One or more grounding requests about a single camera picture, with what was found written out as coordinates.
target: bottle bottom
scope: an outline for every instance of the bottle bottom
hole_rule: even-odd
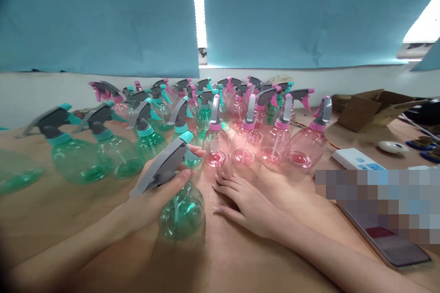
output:
[[[236,149],[231,154],[234,163],[242,166],[250,166],[255,161],[255,155],[248,149]]]
[[[261,149],[260,157],[261,160],[263,160],[266,163],[273,163],[279,165],[283,162],[283,157],[281,156],[281,154],[277,151],[274,151],[274,149],[270,147]]]
[[[43,168],[30,169],[0,183],[0,195],[7,195],[30,186],[44,173]]]
[[[205,155],[205,162],[211,167],[220,167],[228,161],[226,152],[219,150],[211,150]]]
[[[289,154],[288,160],[292,165],[301,168],[310,168],[312,167],[312,160],[308,155],[301,151],[293,151]]]

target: smartphone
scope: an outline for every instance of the smartphone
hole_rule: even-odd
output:
[[[385,264],[397,270],[432,262],[416,244],[337,205]]]

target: blue curtain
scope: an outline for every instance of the blue curtain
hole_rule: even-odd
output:
[[[194,0],[0,0],[0,71],[198,77]]]
[[[398,64],[430,0],[205,0],[210,65],[321,68]]]

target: cardboard box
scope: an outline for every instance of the cardboard box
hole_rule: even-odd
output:
[[[425,103],[413,97],[377,89],[353,95],[338,123],[355,132],[387,126],[404,111]]]

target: pink bottle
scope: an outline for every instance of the pink bottle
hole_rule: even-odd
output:
[[[263,137],[268,128],[268,116],[266,112],[267,102],[271,102],[273,106],[278,106],[276,101],[276,93],[281,90],[280,86],[268,88],[257,95],[257,104],[255,104],[255,129]]]
[[[297,132],[291,139],[287,160],[300,168],[311,168],[321,159],[327,139],[324,130],[331,117],[331,98],[325,96],[309,127]]]
[[[292,95],[286,95],[284,104],[284,112],[276,120],[275,125],[263,135],[260,143],[259,157],[265,165],[280,165],[286,158],[290,145],[289,122]]]
[[[209,129],[203,139],[202,149],[206,151],[204,160],[211,167],[224,166],[229,157],[229,137],[221,128],[219,113],[220,96],[214,96]]]
[[[229,106],[229,125],[234,130],[238,130],[242,126],[242,122],[246,117],[246,112],[248,109],[244,103],[244,93],[246,92],[247,88],[247,84],[238,86],[237,95]]]
[[[255,131],[255,95],[249,99],[246,118],[231,142],[231,159],[236,165],[251,166],[258,155],[260,137]]]

